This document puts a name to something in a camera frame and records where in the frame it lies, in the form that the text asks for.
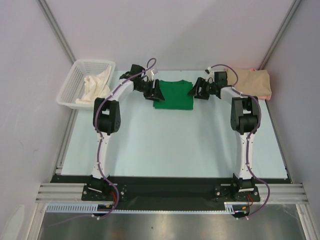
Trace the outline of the green t shirt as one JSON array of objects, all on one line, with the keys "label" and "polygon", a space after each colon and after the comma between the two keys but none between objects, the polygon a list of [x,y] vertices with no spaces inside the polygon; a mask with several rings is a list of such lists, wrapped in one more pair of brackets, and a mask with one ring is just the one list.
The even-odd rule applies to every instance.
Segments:
[{"label": "green t shirt", "polygon": [[159,81],[159,88],[164,96],[164,100],[159,102],[154,101],[153,107],[155,109],[163,110],[193,110],[194,99],[188,95],[189,91],[193,88],[190,81]]}]

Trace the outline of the white plastic basket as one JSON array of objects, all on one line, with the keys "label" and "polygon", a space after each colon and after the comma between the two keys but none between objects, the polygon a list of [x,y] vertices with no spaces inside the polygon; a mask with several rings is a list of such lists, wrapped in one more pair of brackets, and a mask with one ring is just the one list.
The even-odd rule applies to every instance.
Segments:
[{"label": "white plastic basket", "polygon": [[116,63],[111,60],[89,58],[76,60],[56,97],[57,104],[75,110],[92,110],[94,107],[93,103],[76,103],[76,99],[81,98],[85,93],[85,77],[98,75],[104,70],[110,69],[107,82],[109,85],[115,68]]}]

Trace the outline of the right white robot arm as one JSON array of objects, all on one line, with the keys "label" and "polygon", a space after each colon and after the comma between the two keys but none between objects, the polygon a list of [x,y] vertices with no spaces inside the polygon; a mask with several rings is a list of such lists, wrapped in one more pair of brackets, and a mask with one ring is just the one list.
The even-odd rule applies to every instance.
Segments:
[{"label": "right white robot arm", "polygon": [[230,104],[230,126],[236,136],[236,171],[230,186],[231,196],[242,201],[255,190],[253,145],[261,124],[261,109],[256,97],[244,94],[228,84],[227,72],[206,70],[206,78],[198,77],[188,95],[208,100],[211,95]]}]

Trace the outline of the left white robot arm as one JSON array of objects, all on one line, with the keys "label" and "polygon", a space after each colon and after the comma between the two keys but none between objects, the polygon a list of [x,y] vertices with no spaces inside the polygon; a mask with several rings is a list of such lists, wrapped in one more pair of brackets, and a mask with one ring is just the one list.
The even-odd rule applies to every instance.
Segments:
[{"label": "left white robot arm", "polygon": [[103,98],[96,98],[93,110],[93,126],[97,132],[96,160],[91,172],[94,179],[106,179],[109,171],[105,169],[109,142],[121,126],[120,103],[133,91],[143,94],[146,100],[164,101],[160,81],[154,79],[154,63],[147,63],[146,68],[133,64],[130,71],[119,78],[117,86]]}]

